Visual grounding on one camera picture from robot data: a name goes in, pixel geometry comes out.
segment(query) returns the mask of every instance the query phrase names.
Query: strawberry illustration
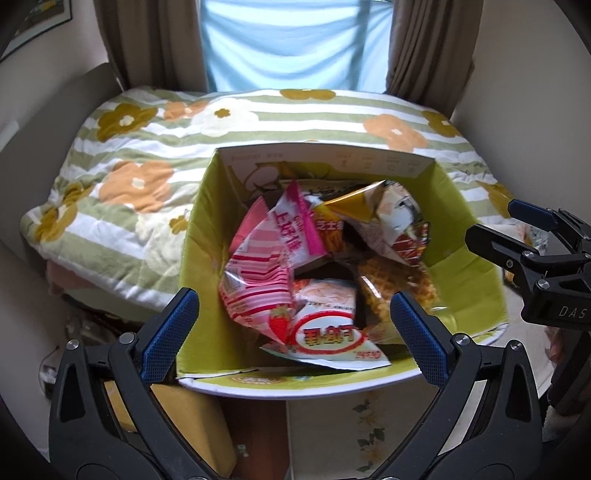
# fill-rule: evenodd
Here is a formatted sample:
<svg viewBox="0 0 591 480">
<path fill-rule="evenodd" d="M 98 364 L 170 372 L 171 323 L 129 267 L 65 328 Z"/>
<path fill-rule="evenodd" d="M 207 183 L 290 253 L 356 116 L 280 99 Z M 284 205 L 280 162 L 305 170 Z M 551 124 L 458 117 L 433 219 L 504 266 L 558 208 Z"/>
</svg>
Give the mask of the strawberry illustration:
<svg viewBox="0 0 591 480">
<path fill-rule="evenodd" d="M 287 305 L 279 305 L 269 312 L 269 328 L 281 343 L 287 340 L 291 309 Z"/>
</svg>

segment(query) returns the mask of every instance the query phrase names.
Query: floral bedspread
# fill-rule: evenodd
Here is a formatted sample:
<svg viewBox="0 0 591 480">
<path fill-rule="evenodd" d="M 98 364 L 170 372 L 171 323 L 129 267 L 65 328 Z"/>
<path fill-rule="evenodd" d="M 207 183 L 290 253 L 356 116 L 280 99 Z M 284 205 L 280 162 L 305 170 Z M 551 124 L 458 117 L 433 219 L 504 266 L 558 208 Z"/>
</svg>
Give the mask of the floral bedspread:
<svg viewBox="0 0 591 480">
<path fill-rule="evenodd" d="M 195 195 L 219 147 L 320 141 L 435 158 L 473 213 L 514 229 L 508 196 L 441 114 L 373 93 L 257 90 L 199 95 L 140 87 L 84 122 L 47 203 L 21 232 L 46 259 L 161 310 L 178 289 Z"/>
</svg>

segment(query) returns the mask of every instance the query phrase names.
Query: floral print on box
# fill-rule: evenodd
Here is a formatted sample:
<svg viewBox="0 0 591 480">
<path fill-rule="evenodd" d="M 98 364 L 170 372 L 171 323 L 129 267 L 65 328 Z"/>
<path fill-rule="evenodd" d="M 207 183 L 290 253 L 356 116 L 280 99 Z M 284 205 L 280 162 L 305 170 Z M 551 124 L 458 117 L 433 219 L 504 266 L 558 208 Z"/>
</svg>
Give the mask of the floral print on box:
<svg viewBox="0 0 591 480">
<path fill-rule="evenodd" d="M 370 391 L 367 393 L 363 403 L 353 407 L 353 410 L 359 416 L 358 423 L 364 433 L 361 438 L 357 438 L 361 458 L 366 462 L 357 468 L 357 471 L 361 473 L 368 473 L 375 470 L 384 462 L 390 453 L 384 448 L 386 428 L 377 425 L 378 415 L 373 405 L 377 395 L 379 395 L 377 391 Z"/>
</svg>

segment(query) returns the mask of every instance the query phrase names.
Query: snack wrapper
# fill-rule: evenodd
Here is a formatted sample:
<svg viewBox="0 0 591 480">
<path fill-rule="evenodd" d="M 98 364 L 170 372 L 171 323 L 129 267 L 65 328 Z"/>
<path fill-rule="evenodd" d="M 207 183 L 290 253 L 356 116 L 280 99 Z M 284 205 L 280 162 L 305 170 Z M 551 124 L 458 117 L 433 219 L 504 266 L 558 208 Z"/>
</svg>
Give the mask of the snack wrapper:
<svg viewBox="0 0 591 480">
<path fill-rule="evenodd" d="M 232 320 L 285 343 L 294 312 L 292 283 L 289 250 L 268 215 L 230 257 L 219 293 Z"/>
<path fill-rule="evenodd" d="M 219 284 L 232 320 L 281 344 L 294 313 L 294 269 L 326 254 L 311 215 L 296 182 L 270 211 L 257 199 L 232 240 Z"/>
<path fill-rule="evenodd" d="M 324 205 L 352 225 L 379 255 L 407 265 L 420 262 L 429 241 L 429 225 L 399 183 L 372 183 Z"/>
<path fill-rule="evenodd" d="M 313 214 L 301 195 L 296 181 L 292 181 L 271 209 L 271 216 L 289 250 L 293 268 L 306 265 L 326 255 L 326 250 L 314 227 Z"/>
<path fill-rule="evenodd" d="M 232 243 L 228 250 L 231 255 L 238 249 L 243 241 L 246 240 L 246 237 L 255 229 L 255 227 L 263 220 L 267 219 L 267 215 L 269 215 L 269 209 L 267 208 L 265 199 L 263 197 L 257 198 L 242 219 L 240 227 L 238 227 L 238 231 L 232 239 Z"/>
<path fill-rule="evenodd" d="M 388 358 L 353 325 L 355 288 L 343 280 L 298 280 L 294 302 L 301 309 L 290 325 L 287 344 L 263 350 L 300 362 L 345 370 L 390 365 Z"/>
<path fill-rule="evenodd" d="M 404 343 L 390 318 L 390 300 L 401 290 L 407 290 L 427 313 L 439 317 L 449 331 L 456 331 L 455 318 L 440 300 L 431 275 L 423 265 L 409 267 L 372 255 L 357 268 L 361 292 L 373 313 L 367 315 L 368 326 L 363 330 L 369 340 Z"/>
</svg>

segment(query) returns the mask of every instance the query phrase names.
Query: cardboard box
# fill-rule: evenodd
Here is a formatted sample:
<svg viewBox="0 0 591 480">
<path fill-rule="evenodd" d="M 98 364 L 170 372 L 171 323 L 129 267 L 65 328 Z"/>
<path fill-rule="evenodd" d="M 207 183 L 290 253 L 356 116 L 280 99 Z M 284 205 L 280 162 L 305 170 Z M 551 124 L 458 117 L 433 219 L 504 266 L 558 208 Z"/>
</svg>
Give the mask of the cardboard box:
<svg viewBox="0 0 591 480">
<path fill-rule="evenodd" d="M 246 329 L 228 317 L 217 285 L 245 204 L 278 189 L 279 180 L 298 178 L 393 179 L 404 185 L 431 224 L 423 260 L 457 331 L 482 343 L 502 333 L 501 282 L 491 263 L 467 250 L 464 235 L 477 220 L 440 163 L 405 152 L 313 142 L 221 148 L 204 175 L 184 245 L 181 286 L 197 291 L 200 316 L 177 357 L 183 385 L 235 397 L 289 399 L 367 390 L 418 374 L 408 356 L 391 358 L 390 367 L 354 373 L 281 363 L 248 342 Z"/>
<path fill-rule="evenodd" d="M 105 382 L 105 388 L 121 427 L 135 432 L 115 382 Z M 236 453 L 217 398 L 176 385 L 154 384 L 150 388 L 191 447 L 218 475 L 229 477 L 236 465 Z"/>
</svg>

